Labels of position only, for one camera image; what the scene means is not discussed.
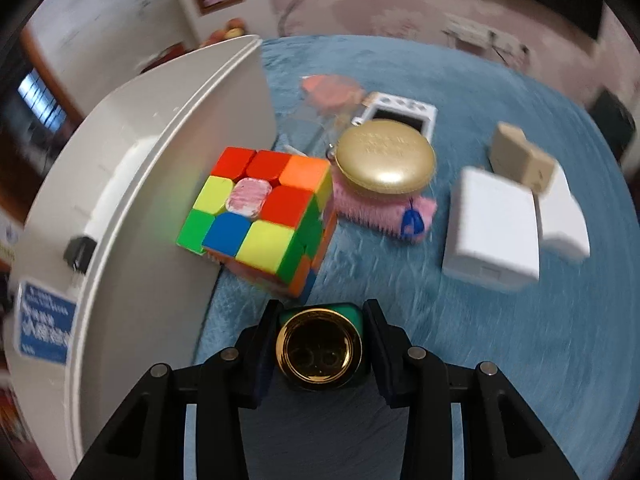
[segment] gold round lid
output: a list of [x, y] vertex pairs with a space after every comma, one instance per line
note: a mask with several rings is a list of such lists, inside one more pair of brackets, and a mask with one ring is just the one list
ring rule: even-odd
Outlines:
[[362, 340], [342, 314], [328, 308], [308, 308], [280, 329], [276, 360], [284, 375], [304, 389], [337, 388], [360, 366]]
[[335, 162], [357, 187], [400, 195], [419, 192], [431, 181], [436, 155], [429, 141], [412, 127], [373, 119], [342, 134]]

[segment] blue tag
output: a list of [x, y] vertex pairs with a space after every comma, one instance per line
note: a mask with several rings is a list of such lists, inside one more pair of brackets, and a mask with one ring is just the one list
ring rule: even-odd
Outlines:
[[65, 364], [76, 304], [29, 282], [22, 283], [18, 302], [18, 350], [30, 357]]
[[400, 237], [411, 238], [424, 232], [422, 216], [414, 209], [414, 201], [409, 199], [409, 209], [404, 210], [400, 225]]

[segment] pink brush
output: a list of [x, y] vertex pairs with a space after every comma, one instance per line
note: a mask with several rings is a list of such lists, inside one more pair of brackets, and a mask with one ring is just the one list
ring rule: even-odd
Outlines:
[[[334, 167], [334, 201], [335, 209], [349, 220], [385, 234], [402, 238], [411, 242], [420, 242], [431, 227], [433, 215], [436, 213], [436, 201], [431, 198], [417, 196], [398, 201], [374, 200], [361, 196], [345, 184], [340, 171]], [[424, 228], [418, 234], [412, 234], [412, 228], [405, 228], [408, 211], [419, 214]]]

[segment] sticker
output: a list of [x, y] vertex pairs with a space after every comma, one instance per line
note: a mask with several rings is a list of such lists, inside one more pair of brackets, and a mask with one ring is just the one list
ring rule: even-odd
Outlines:
[[66, 364], [76, 304], [29, 281], [15, 298], [15, 347], [28, 357]]

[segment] white charger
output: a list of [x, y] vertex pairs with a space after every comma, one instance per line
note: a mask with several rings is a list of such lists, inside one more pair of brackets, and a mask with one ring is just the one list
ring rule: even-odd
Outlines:
[[540, 276], [531, 190], [466, 167], [451, 191], [445, 275], [496, 290], [518, 290]]
[[545, 192], [536, 196], [536, 215], [541, 247], [575, 263], [590, 256], [587, 224], [560, 164], [556, 164]]

